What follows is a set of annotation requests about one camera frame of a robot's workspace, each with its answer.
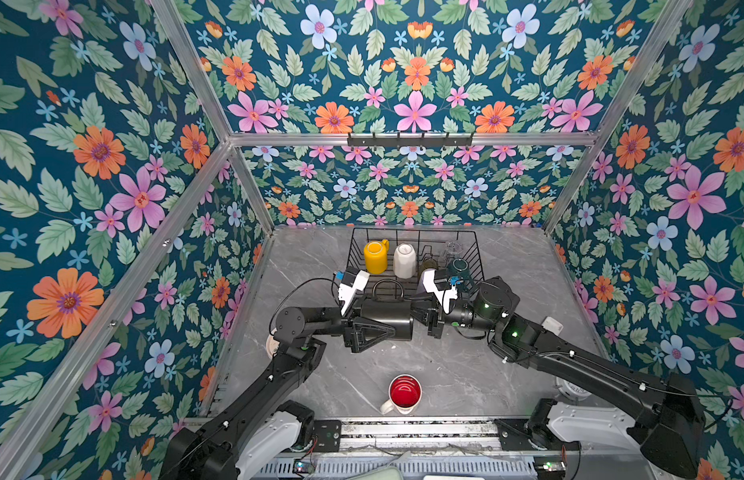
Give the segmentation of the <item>dark green mug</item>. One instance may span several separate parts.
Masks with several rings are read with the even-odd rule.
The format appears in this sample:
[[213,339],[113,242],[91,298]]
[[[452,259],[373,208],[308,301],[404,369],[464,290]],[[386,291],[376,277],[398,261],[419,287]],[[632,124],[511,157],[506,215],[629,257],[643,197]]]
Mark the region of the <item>dark green mug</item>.
[[463,258],[453,258],[447,265],[450,281],[453,285],[470,289],[474,285],[470,265]]

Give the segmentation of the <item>black mug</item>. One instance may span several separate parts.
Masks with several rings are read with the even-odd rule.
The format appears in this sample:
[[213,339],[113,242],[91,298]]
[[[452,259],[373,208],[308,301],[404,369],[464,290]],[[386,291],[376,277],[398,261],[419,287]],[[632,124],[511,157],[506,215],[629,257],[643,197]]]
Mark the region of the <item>black mug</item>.
[[384,278],[373,282],[367,289],[359,314],[362,318],[392,327],[393,340],[410,341],[414,332],[411,308],[405,285],[396,278]]

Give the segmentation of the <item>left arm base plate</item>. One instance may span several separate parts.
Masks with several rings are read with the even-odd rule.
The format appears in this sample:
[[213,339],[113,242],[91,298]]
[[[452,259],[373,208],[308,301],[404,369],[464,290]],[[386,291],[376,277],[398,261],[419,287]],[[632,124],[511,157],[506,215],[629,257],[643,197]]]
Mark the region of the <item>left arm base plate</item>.
[[343,422],[341,420],[315,420],[313,433],[314,453],[336,453],[340,451],[343,433]]

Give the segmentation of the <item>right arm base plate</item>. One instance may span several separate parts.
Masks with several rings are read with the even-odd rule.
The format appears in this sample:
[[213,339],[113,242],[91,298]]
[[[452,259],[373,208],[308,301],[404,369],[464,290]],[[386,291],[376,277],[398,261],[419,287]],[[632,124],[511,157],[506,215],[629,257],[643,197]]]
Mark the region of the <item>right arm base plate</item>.
[[564,442],[547,426],[529,418],[495,418],[498,439],[507,451],[580,451],[579,442]]

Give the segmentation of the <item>olive glass cup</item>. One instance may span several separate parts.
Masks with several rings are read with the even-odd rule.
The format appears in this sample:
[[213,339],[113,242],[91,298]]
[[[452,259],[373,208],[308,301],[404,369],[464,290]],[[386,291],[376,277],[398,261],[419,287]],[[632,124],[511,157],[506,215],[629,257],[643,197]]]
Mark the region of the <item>olive glass cup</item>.
[[437,269],[438,267],[438,261],[431,254],[426,254],[420,262],[420,272],[424,272],[429,269]]

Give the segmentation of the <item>clear plastic cup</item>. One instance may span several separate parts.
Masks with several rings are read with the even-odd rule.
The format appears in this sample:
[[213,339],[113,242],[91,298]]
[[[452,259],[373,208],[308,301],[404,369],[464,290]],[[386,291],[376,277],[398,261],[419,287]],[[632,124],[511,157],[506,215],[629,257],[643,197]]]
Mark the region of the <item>clear plastic cup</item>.
[[449,263],[453,259],[461,258],[463,256],[464,246],[459,241],[449,241],[445,245],[444,258]]

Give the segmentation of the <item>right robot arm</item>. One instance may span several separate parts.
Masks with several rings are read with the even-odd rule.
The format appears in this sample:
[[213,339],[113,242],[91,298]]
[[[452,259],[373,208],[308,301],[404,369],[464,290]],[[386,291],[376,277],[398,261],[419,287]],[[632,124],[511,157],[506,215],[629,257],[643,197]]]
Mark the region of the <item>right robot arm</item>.
[[501,277],[481,282],[468,297],[437,282],[416,293],[412,312],[435,338],[446,324],[486,332],[490,350],[504,361],[569,381],[611,403],[633,418],[628,436],[650,463],[677,477],[696,478],[705,414],[691,379],[613,364],[519,315],[519,302]]

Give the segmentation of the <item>yellow mug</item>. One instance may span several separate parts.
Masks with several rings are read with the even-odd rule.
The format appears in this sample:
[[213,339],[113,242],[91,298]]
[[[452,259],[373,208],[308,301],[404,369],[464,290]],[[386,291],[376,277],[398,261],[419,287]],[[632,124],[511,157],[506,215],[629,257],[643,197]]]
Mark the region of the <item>yellow mug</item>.
[[387,239],[368,242],[363,250],[366,271],[371,275],[381,275],[388,269],[390,242]]

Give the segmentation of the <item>black wire dish rack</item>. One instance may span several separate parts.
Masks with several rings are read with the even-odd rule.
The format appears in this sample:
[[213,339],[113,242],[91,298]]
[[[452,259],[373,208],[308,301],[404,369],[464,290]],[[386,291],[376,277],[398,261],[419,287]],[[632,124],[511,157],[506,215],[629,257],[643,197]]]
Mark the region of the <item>black wire dish rack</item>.
[[[465,229],[403,229],[356,227],[353,229],[347,265],[364,270],[365,248],[382,245],[387,253],[386,269],[372,273],[366,294],[383,301],[400,300],[424,291],[421,277],[428,269],[443,269],[456,284],[458,295],[467,297],[485,280],[481,249],[475,231]],[[413,274],[404,278],[395,273],[396,250],[409,246],[415,255]]]

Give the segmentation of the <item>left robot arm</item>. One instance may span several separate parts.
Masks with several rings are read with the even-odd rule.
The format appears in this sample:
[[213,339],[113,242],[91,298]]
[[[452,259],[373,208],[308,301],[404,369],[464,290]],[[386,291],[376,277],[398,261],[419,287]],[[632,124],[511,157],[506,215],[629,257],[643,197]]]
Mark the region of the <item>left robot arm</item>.
[[362,307],[287,307],[274,320],[275,355],[233,403],[196,431],[169,443],[163,479],[251,479],[281,452],[315,444],[315,415],[290,394],[318,368],[324,337],[338,337],[354,353],[385,340],[409,341],[408,304],[369,301]]

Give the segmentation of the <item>white cream mug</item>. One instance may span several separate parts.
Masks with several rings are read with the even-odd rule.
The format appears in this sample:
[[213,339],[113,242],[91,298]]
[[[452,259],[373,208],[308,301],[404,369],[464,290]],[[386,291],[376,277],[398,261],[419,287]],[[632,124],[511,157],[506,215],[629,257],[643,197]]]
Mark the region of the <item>white cream mug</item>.
[[417,250],[413,245],[400,243],[394,252],[393,271],[397,278],[411,279],[418,270]]

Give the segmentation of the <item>red and white mug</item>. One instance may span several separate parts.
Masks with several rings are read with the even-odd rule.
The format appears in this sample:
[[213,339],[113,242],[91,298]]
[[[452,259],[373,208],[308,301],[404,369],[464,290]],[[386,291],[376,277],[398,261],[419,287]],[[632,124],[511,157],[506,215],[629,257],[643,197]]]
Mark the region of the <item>red and white mug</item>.
[[388,399],[380,407],[380,413],[387,415],[398,412],[411,414],[423,398],[423,389],[417,378],[409,374],[395,377],[388,388]]

